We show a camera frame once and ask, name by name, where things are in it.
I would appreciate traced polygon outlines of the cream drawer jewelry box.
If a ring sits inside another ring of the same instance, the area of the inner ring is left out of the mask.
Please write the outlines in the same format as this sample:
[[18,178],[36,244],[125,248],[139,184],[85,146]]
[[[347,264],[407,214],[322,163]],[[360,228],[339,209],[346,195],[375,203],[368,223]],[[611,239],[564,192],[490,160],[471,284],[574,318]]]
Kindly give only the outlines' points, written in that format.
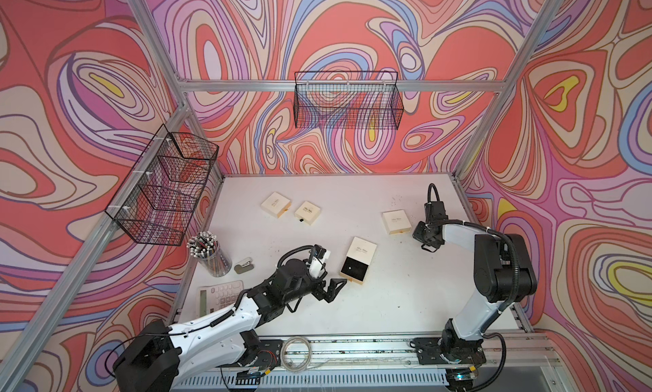
[[404,210],[383,212],[382,220],[388,235],[403,234],[412,229],[412,224]]

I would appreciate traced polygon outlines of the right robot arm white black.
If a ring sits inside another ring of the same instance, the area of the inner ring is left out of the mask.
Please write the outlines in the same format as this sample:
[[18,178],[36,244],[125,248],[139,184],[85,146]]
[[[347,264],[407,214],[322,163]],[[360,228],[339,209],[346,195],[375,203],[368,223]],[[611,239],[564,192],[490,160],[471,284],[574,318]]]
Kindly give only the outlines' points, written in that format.
[[456,244],[472,252],[475,290],[456,317],[448,319],[438,338],[410,342],[422,365],[482,364],[482,343],[487,329],[515,303],[537,291],[526,240],[490,227],[448,217],[436,185],[428,186],[424,220],[413,238],[421,249],[434,253],[445,244]]

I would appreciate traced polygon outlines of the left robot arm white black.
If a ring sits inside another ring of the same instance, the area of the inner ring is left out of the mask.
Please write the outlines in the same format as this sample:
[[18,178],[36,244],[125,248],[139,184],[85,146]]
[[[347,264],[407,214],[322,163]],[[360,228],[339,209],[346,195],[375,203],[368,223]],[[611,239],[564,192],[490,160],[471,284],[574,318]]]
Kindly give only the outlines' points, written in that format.
[[330,252],[304,245],[284,254],[275,272],[235,302],[189,322],[156,320],[117,357],[112,373],[121,391],[169,391],[212,368],[254,367],[262,378],[280,365],[280,342],[262,341],[256,329],[296,312],[303,298],[333,302],[345,278],[328,278]]

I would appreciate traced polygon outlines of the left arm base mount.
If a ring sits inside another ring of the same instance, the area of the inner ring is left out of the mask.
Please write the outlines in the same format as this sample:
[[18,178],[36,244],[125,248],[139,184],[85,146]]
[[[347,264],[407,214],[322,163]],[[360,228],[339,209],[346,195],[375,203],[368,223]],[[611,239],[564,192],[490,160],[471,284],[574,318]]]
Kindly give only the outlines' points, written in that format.
[[281,365],[280,352],[284,341],[263,339],[246,347],[244,355],[227,369],[238,369],[236,385],[253,385]]

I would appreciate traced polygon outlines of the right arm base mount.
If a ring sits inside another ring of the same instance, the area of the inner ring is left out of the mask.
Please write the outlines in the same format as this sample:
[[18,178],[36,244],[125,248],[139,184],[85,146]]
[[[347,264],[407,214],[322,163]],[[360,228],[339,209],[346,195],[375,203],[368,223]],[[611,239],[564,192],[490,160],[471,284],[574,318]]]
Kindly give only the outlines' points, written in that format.
[[420,365],[449,365],[452,368],[479,368],[487,362],[483,340],[458,337],[449,319],[439,337],[415,338],[409,346],[416,352]]

